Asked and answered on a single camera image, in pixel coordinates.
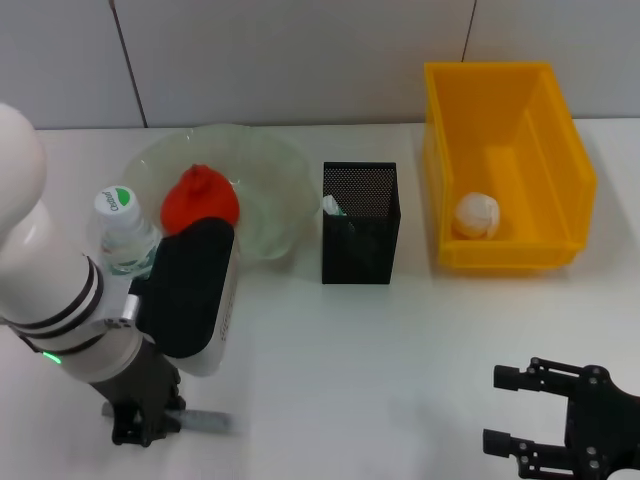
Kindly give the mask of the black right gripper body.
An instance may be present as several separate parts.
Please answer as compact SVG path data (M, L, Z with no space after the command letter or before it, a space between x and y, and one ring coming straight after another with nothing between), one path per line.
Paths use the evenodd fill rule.
M604 367L584 367L567 405L565 444L576 480L640 471L640 396L616 386Z

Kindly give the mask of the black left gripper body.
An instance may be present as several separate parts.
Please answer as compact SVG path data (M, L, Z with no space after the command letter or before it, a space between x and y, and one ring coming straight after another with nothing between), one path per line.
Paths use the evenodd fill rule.
M179 410L181 378L174 367L147 340L130 363L114 377L91 386L113 405L135 404L144 411Z

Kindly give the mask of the grey marker pen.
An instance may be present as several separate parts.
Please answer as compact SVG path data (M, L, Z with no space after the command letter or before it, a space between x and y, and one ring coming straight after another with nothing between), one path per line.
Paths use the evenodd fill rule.
M101 415L113 420L113 406L109 402L105 402L102 405ZM227 413L184 409L180 413L170 413L170 416L181 423L181 431L190 430L213 435L223 435L234 432L233 418ZM158 439L163 439L170 434L174 433L157 433Z

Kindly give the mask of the clear plastic water bottle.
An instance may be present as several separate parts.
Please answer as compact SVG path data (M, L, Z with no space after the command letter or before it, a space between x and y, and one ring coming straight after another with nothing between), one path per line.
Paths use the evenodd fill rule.
M103 263L115 276L147 277L162 234L143 214L135 193L126 186L102 189L94 211L101 228Z

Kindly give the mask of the white paper ball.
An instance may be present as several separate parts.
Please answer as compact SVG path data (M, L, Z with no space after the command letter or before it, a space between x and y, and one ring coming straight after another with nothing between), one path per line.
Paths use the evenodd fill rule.
M453 228L470 239L491 239L500 226L500 206L491 196L471 192L454 209Z

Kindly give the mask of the red pomegranate-shaped toy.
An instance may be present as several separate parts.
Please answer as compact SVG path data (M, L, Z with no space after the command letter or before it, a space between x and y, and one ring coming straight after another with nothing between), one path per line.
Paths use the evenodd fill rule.
M236 226L240 216L238 197L232 184L207 165L194 164L166 195L160 211L165 232L180 233L204 218L219 218Z

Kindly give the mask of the black mesh pen holder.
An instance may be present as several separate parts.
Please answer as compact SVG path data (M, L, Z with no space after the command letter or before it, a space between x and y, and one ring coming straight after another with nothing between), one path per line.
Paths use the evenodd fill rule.
M326 195L346 216L322 207L322 283L389 284L401 220L396 164L326 162Z

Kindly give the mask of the pale green glass fruit plate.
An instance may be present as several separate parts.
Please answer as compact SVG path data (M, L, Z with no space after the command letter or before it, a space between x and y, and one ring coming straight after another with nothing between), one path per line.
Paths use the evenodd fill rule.
M308 161L298 149L260 128L232 124L183 129L160 139L129 162L119 182L135 192L145 216L158 225L165 196L194 164L231 183L246 263L287 255L320 207Z

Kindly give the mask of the yellow plastic bin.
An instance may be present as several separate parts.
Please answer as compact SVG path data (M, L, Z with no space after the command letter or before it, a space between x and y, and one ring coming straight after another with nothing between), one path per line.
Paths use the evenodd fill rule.
M542 270L585 249L597 175L552 67L427 63L423 165L434 253L451 270ZM492 237L470 238L455 210L471 193L498 203Z

